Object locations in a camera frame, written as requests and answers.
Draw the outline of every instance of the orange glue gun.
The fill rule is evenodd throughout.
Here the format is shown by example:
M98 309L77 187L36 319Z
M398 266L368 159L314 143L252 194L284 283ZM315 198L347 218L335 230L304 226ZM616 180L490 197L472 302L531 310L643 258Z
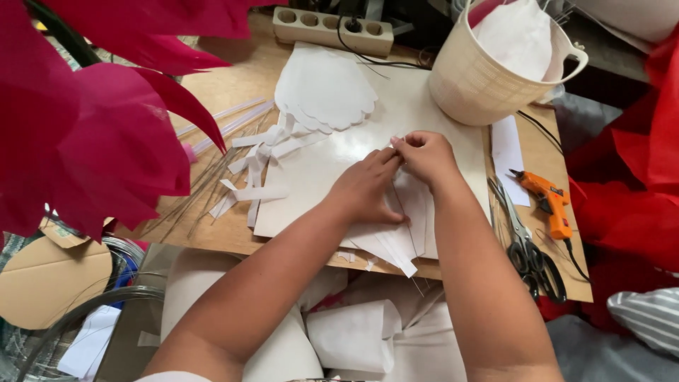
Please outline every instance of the orange glue gun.
M554 183L527 171L511 170L521 186L537 195L538 206L549 214L549 235L563 240L573 236L573 230L566 218L565 205L570 204L568 191L556 188Z

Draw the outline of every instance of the white plastic basket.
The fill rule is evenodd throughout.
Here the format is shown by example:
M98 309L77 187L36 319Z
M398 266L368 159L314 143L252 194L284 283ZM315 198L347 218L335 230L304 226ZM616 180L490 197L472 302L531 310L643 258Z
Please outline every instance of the white plastic basket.
M466 7L445 40L429 76L434 100L451 118L471 126L499 121L570 80L587 65L587 54L575 48L552 20L552 59L543 82L514 74L486 53L472 34L468 18L470 2L466 0ZM569 54L576 56L579 64L568 77L562 78L564 60Z

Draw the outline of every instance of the basket handle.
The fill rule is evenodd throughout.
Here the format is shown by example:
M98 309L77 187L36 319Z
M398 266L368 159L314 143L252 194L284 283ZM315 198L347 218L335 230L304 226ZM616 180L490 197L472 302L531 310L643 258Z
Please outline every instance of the basket handle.
M569 74L565 78L562 78L562 80L559 81L561 84L570 80L571 78L575 77L578 73L583 71L583 69L587 66L587 63L589 62L589 56L587 55L587 53L583 52L582 50L579 50L578 48L575 48L573 45L570 46L568 53L572 54L573 56L576 56L578 58L579 63L578 67L575 68L575 70L571 74Z

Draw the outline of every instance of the wooden table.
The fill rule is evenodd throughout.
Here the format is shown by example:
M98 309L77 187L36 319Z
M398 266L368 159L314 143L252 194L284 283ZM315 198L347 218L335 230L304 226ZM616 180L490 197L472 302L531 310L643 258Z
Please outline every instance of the wooden table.
M276 43L270 17L252 14L249 22L252 30L251 40L234 41L202 38L198 43L200 48L234 64L233 67L212 69L208 73L186 75L182 81L182 85L190 90L211 113L217 113L255 97L273 99L278 77L288 57L290 57L292 46ZM415 57L417 57L417 52L394 47L389 59L414 62ZM524 111L544 124L558 137L552 110L526 107ZM268 127L275 123L277 117L277 112L270 113L264 125ZM172 116L172 122L176 128L190 124L182 118L176 118L176 116ZM567 188L568 176L564 158L549 138L520 116L517 116L517 125L526 170L549 179L559 187ZM489 154L490 133L487 127L483 129L485 151ZM182 137L182 141L193 144L203 138L204 135L200 131L194 131ZM192 165L192 180L203 172L209 162L214 159L213 152L216 149L213 147L211 150L201 154L199 163ZM486 169L489 174L494 173L490 155L487 155ZM236 186L241 188L244 186L244 182L241 180L236 183ZM213 195L213 199L210 201L208 201L208 197L210 197L210 192L200 195L195 205L188 209L176 224L173 221L167 221L149 229L154 225L154 222L148 222L139 226L134 232L120 230L119 234L155 243L163 242L183 247L213 249L246 255L253 253L267 241L266 238L253 236L252 230L246 226L249 202L237 203L217 220L209 215L203 215L199 219L199 215L204 211L204 206L211 208L214 205L213 200L216 196ZM175 200L176 198L171 197L161 198L158 211L163 213ZM536 208L535 200L532 201L531 207L518 206L517 209L524 224L530 227L533 232L537 231L538 235L540 230L548 232L547 216ZM567 213L573 229L577 230L571 206L567 206ZM189 235L189 231L197 220L198 223L195 224L194 231ZM568 259L563 243L556 247L553 243L543 241L535 235L534 241L555 260L564 278L568 297L573 300L591 301L589 284L580 281L576 269ZM577 231L574 233L572 243L576 259L581 268L585 269L583 246ZM371 255L367 252L358 251L356 261L349 263L335 255L330 259L328 265L363 269L367 265L368 257L371 257ZM421 258L415 260L414 264L418 267L416 276L441 279L438 260ZM375 264L372 271L402 274L398 268L385 263L385 261L379 261Z

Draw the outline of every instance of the white board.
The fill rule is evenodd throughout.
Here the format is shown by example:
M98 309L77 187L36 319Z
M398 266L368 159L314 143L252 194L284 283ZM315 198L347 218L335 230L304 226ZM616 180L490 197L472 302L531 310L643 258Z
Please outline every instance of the white board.
M332 50L356 62L349 52ZM453 146L455 158L464 180L477 197L490 221L485 155L481 129L454 122L436 105L427 85L429 71L366 65L361 71L379 96L375 111L360 125L334 132L328 139L309 145L280 159L272 160L265 185L286 184L290 195L285 199L262 201L255 225L255 235L274 237L299 216L317 205L330 191L335 180L352 164L364 159L375 149L389 144L389 139L411 131L435 131L445 135ZM425 258L438 258L434 238L434 200L427 200ZM355 248L348 239L342 247Z

